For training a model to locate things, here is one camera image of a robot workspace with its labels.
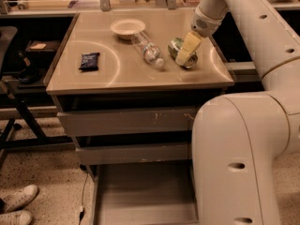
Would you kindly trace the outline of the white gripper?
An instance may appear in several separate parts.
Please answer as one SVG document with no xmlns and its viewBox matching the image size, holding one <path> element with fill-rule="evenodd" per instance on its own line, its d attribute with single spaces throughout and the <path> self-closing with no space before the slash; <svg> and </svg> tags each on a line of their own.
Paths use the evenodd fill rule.
<svg viewBox="0 0 300 225">
<path fill-rule="evenodd" d="M 222 20 L 223 10 L 196 7 L 191 22 L 193 31 L 186 35 L 183 45 L 175 58 L 175 63 L 179 66 L 188 65 L 195 51 L 199 48 L 202 37 L 207 38 L 213 35 L 218 30 Z"/>
</svg>

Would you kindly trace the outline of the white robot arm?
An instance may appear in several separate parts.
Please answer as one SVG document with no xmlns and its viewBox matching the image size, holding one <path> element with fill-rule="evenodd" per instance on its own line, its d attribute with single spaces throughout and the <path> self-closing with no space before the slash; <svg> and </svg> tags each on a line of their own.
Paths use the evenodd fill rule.
<svg viewBox="0 0 300 225">
<path fill-rule="evenodd" d="M 300 41 L 267 0 L 201 0 L 191 22 L 206 38 L 232 14 L 263 90 L 201 106 L 192 130 L 200 225 L 281 225 L 273 161 L 299 149 Z"/>
</svg>

